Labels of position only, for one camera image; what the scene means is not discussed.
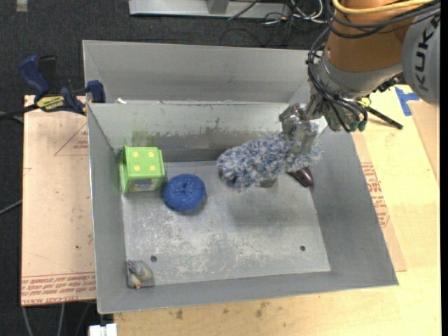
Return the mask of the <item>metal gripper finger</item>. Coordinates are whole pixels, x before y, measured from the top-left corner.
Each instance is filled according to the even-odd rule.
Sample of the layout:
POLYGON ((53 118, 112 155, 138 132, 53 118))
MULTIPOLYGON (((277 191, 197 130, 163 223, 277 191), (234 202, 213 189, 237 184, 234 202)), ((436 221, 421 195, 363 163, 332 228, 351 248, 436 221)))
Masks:
POLYGON ((298 131, 300 112, 297 105, 288 106, 280 115, 279 121, 282 126, 283 138, 287 141, 298 143, 301 132, 298 131))
POLYGON ((300 142, 299 154, 311 152, 316 135, 316 128, 310 122, 301 122, 298 125, 296 130, 296 137, 300 142))

